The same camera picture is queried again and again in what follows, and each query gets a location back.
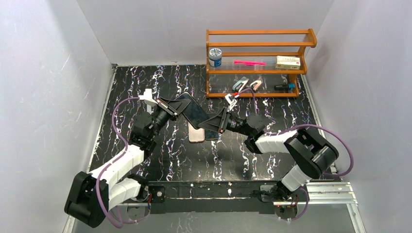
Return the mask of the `black smartphone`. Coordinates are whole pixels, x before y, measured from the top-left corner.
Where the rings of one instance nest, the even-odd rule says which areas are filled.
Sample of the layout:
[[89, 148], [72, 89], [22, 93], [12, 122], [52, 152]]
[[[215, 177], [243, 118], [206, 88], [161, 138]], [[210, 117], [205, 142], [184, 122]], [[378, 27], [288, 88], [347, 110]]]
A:
[[218, 140], [219, 133], [211, 130], [205, 130], [205, 140]]

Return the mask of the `black remote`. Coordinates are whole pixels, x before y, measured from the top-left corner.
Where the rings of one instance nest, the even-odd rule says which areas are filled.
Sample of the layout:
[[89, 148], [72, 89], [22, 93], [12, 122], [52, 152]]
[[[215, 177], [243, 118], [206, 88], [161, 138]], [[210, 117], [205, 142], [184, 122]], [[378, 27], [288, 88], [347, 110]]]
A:
[[176, 97], [175, 100], [190, 100], [189, 105], [184, 109], [182, 114], [193, 128], [200, 129], [199, 124], [209, 119], [208, 114], [189, 93], [185, 92]]

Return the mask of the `pink phone case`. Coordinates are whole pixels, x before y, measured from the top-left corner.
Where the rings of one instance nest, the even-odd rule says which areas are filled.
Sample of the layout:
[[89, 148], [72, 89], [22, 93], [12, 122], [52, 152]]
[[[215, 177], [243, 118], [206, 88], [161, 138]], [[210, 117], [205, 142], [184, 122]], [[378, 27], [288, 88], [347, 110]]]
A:
[[205, 140], [205, 130], [195, 129], [190, 123], [188, 124], [189, 129], [189, 142], [190, 143], [201, 143]]

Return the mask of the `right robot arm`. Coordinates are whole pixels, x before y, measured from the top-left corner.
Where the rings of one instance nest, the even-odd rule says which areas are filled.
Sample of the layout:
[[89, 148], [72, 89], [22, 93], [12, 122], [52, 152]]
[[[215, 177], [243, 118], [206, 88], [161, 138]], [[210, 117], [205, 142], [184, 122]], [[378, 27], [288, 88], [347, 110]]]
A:
[[228, 110], [199, 123], [199, 127], [224, 133], [226, 130], [247, 136], [244, 141], [250, 152], [288, 153], [295, 166], [276, 184], [274, 195], [290, 195], [313, 179], [320, 178], [339, 158], [336, 148], [317, 130], [316, 125], [299, 125], [280, 133], [264, 132], [262, 117], [256, 113], [239, 118]]

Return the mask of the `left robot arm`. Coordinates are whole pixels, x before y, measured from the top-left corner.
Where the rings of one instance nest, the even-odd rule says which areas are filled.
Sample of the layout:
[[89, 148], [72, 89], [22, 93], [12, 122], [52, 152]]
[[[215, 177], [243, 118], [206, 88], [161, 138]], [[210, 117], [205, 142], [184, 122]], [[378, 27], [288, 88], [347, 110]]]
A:
[[190, 100], [143, 98], [143, 101], [154, 110], [135, 115], [128, 139], [112, 122], [115, 133], [125, 143], [124, 149], [102, 166], [88, 173], [81, 171], [73, 179], [64, 212], [92, 228], [105, 219], [116, 228], [123, 227], [122, 218], [111, 216], [110, 211], [124, 201], [138, 197], [145, 183], [143, 177], [130, 175], [126, 178], [125, 175], [152, 154], [160, 130], [190, 105]]

